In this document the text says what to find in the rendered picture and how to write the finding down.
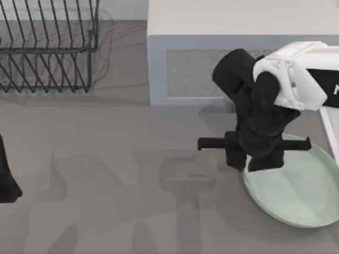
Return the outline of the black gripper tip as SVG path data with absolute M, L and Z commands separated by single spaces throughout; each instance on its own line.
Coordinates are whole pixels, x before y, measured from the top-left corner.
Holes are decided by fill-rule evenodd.
M 3 137 L 0 134 L 0 204 L 14 203 L 22 197 L 22 194 L 20 186 L 10 171 Z

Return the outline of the pale blue-grey cabinet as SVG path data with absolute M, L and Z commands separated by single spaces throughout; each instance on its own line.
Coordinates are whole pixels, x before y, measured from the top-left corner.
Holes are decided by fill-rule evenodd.
M 170 94 L 169 51 L 276 50 L 293 41 L 339 46 L 336 0 L 149 0 L 150 103 L 218 105 L 226 101 L 222 94 Z

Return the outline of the grey speckled cabinet panel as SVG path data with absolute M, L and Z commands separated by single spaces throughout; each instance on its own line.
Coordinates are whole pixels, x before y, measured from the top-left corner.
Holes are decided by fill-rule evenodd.
M 169 50 L 166 88 L 172 98 L 223 97 L 212 72 L 228 50 Z

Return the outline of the pale green plate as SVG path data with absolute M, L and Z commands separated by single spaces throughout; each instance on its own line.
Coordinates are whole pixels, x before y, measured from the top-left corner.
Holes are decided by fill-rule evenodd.
M 242 177 L 253 201 L 269 216 L 298 228 L 339 222 L 339 164 L 312 143 L 308 151 L 286 151 L 284 166 Z

